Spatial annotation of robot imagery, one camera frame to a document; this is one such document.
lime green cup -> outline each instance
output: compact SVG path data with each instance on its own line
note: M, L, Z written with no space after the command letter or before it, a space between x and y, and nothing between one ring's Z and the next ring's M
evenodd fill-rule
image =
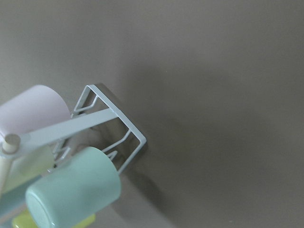
M71 228L119 198L121 182L111 160L87 147L28 187L26 203L39 228Z

teal mug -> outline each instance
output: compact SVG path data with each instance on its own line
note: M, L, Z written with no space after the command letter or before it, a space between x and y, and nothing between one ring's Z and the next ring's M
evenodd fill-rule
M87 147L26 191L39 228L70 228L119 198L121 182L111 160Z

gray surface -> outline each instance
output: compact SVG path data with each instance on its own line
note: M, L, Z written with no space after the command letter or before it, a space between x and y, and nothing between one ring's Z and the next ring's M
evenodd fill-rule
M126 202L141 192L176 227L303 227L303 11L299 0L3 0L0 101L45 84L72 107L103 82L129 107L149 148L127 172L137 190L104 211L110 224L160 220Z

drying rack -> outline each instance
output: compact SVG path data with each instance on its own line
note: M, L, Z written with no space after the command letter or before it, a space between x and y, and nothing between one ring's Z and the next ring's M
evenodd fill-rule
M86 105L88 98L92 95L93 101L89 105ZM87 114L86 112L93 110L98 102L102 102L105 108ZM67 139L73 137L75 134L83 130L92 128L100 124L104 124L110 120L118 118L125 125L127 131L121 139L103 148L102 151L106 153L111 160L113 160L118 154L118 151L115 150L115 147L125 142L131 134L138 141L135 149L129 154L129 156L125 159L122 165L117 168L118 173L121 174L121 172L126 168L126 166L131 162L131 160L136 156L138 151L146 143L146 138L138 130L138 128L96 85L85 86L74 110L72 111L71 117L72 118L68 121L57 123L45 128L41 128L20 135L19 149L12 154L7 154L0 150L0 157L12 162L21 156L27 156L31 152L37 150L38 148L44 145L55 144L53 153L56 158L56 164L60 165L61 162L71 156L71 148L69 146L65 146L65 141ZM24 188L25 191L27 186L34 181L35 180L29 181L28 183L20 186L19 188ZM9 227L5 225L5 222L7 223L7 221L9 221L12 216L18 213L20 211L20 208L24 207L25 205L25 199L23 196L17 197L12 195L14 195L14 190L2 196L1 201L4 201L4 205L0 201L0 228Z

mint green cup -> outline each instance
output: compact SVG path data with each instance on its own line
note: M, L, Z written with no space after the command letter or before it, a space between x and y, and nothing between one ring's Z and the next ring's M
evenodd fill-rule
M119 198L121 182L111 160L87 147L28 187L26 203L39 228L70 228Z

